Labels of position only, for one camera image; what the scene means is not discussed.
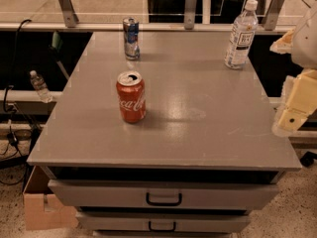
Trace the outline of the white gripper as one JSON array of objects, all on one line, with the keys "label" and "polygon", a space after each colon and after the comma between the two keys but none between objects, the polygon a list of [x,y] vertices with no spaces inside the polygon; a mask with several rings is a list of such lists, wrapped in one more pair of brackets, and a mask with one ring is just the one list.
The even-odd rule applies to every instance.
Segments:
[{"label": "white gripper", "polygon": [[[289,30],[269,50],[276,54],[290,54],[294,30]],[[317,70],[304,68],[296,77],[285,80],[285,106],[276,109],[271,131],[278,137],[292,136],[317,109]]]}]

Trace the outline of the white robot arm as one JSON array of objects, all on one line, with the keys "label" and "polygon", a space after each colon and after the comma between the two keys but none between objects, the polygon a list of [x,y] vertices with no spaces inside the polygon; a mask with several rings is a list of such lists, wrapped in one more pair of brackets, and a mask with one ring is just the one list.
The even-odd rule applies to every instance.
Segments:
[{"label": "white robot arm", "polygon": [[269,49],[291,54],[292,62],[303,68],[297,76],[285,78],[271,127],[274,135],[289,137],[317,110],[317,5]]}]

